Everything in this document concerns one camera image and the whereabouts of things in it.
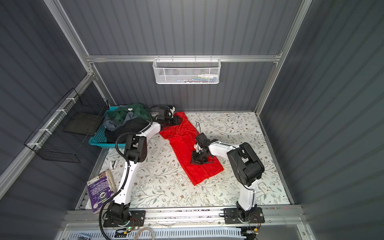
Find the red t shirt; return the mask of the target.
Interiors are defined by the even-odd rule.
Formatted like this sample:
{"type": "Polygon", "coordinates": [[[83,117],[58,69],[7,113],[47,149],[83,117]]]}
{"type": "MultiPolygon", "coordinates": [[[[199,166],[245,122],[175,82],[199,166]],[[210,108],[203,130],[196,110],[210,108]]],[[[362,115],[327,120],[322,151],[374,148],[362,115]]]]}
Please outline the red t shirt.
{"type": "Polygon", "coordinates": [[[195,150],[197,130],[190,123],[184,112],[177,112],[175,117],[181,118],[181,123],[177,126],[169,127],[160,131],[160,135],[169,140],[174,153],[194,186],[204,180],[221,173],[224,168],[217,157],[209,157],[211,164],[193,165],[191,164],[192,153],[195,150]]]}

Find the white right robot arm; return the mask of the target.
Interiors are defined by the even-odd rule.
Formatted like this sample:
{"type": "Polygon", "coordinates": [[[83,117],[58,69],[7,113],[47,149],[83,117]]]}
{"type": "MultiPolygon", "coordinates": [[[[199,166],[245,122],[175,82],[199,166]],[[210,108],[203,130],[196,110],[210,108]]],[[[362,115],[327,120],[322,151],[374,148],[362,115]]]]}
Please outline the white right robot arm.
{"type": "Polygon", "coordinates": [[[231,164],[234,176],[242,185],[236,203],[237,217],[240,221],[248,221],[255,214],[256,189],[265,167],[249,143],[230,145],[217,139],[209,140],[205,134],[196,136],[196,144],[192,153],[192,165],[212,164],[209,158],[221,157],[231,164]]]}

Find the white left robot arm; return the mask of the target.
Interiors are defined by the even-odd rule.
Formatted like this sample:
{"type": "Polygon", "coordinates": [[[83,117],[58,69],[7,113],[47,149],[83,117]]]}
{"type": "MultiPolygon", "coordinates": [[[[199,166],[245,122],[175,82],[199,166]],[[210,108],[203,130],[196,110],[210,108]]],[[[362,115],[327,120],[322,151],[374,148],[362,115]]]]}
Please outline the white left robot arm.
{"type": "Polygon", "coordinates": [[[111,221],[118,226],[126,226],[131,221],[129,207],[132,188],[137,171],[147,158],[148,140],[160,131],[182,122],[181,118],[174,116],[174,106],[153,107],[158,108],[159,113],[156,117],[150,117],[146,127],[140,131],[123,133],[115,142],[116,151],[125,160],[125,168],[118,191],[108,199],[105,221],[111,221]]]}

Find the green t shirt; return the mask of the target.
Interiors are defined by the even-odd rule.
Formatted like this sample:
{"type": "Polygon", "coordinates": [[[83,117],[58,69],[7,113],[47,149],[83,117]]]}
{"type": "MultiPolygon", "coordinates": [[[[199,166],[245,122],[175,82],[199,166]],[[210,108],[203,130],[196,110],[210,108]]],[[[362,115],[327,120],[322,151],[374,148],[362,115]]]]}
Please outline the green t shirt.
{"type": "Polygon", "coordinates": [[[145,121],[151,121],[149,109],[141,103],[134,103],[125,106],[118,106],[115,110],[107,113],[110,120],[118,124],[124,124],[129,120],[141,118],[145,121]]]}

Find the black t shirt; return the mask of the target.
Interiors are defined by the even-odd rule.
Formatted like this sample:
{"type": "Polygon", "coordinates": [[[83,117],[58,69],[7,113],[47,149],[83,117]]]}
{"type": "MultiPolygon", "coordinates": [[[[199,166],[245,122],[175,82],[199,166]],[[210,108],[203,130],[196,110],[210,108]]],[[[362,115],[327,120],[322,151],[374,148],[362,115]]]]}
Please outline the black t shirt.
{"type": "Polygon", "coordinates": [[[135,118],[128,120],[123,126],[115,131],[105,130],[105,136],[107,138],[107,144],[115,144],[117,138],[124,133],[138,133],[148,126],[150,122],[142,119],[135,118]]]}

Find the grey t shirt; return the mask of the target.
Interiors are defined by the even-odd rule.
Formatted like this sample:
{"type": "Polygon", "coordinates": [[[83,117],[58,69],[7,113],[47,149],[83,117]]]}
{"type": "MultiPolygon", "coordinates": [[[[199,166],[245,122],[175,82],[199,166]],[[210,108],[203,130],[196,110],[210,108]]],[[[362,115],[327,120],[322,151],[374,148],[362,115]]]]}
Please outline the grey t shirt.
{"type": "Polygon", "coordinates": [[[126,122],[135,118],[136,116],[134,116],[133,113],[127,113],[125,116],[117,114],[115,117],[110,117],[109,115],[106,115],[105,119],[103,120],[103,126],[107,130],[113,132],[122,127],[126,122]]]}

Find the teal plastic laundry basket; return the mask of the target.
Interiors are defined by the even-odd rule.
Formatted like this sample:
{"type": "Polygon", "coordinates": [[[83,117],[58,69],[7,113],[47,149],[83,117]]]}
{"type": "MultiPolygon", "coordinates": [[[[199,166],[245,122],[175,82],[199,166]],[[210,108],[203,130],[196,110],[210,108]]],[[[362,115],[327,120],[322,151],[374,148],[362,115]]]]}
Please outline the teal plastic laundry basket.
{"type": "Polygon", "coordinates": [[[90,138],[89,144],[91,146],[98,146],[104,149],[112,149],[115,148],[115,143],[108,143],[107,137],[105,135],[106,130],[111,130],[112,132],[115,132],[118,128],[124,125],[125,123],[125,117],[123,117],[123,120],[121,123],[119,123],[117,120],[113,120],[114,123],[116,124],[110,124],[107,127],[104,125],[105,119],[110,120],[111,117],[109,116],[109,113],[116,111],[119,108],[125,108],[127,105],[122,105],[122,106],[115,106],[115,107],[110,107],[109,110],[107,110],[104,115],[103,115],[103,120],[102,124],[98,128],[98,130],[95,132],[95,135],[90,138]]]}

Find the purple booklet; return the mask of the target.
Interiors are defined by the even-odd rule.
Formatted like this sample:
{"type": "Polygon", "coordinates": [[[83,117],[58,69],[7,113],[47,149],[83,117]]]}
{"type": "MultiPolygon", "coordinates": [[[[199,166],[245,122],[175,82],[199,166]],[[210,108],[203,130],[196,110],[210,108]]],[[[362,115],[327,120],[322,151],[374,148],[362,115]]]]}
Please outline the purple booklet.
{"type": "Polygon", "coordinates": [[[104,202],[117,192],[111,170],[107,169],[88,180],[87,189],[92,211],[98,213],[104,202]]]}

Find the aluminium horizontal frame bar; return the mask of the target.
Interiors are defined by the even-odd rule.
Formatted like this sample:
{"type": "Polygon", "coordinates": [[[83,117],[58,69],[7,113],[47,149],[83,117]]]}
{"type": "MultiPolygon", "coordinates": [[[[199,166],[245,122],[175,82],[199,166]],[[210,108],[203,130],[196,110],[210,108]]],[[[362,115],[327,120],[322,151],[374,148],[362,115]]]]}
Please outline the aluminium horizontal frame bar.
{"type": "Polygon", "coordinates": [[[153,61],[157,62],[223,62],[223,63],[278,63],[280,61],[281,56],[199,56],[199,55],[191,55],[191,56],[135,56],[135,55],[90,55],[86,56],[86,59],[90,63],[151,63],[153,61]]]}

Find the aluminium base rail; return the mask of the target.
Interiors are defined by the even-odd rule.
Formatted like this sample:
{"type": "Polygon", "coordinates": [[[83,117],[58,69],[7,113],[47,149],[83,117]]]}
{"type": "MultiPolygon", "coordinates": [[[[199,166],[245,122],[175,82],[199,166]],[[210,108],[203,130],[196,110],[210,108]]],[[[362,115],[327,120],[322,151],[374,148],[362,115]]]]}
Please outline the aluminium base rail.
{"type": "MultiPolygon", "coordinates": [[[[307,218],[300,205],[261,205],[265,222],[268,225],[300,225],[306,224],[307,218]]],[[[135,220],[135,226],[139,223],[151,228],[176,228],[176,227],[224,227],[225,207],[185,207],[185,208],[147,208],[146,214],[135,220]]],[[[91,228],[99,227],[99,216],[91,210],[68,211],[61,230],[65,228],[91,228]]]]}

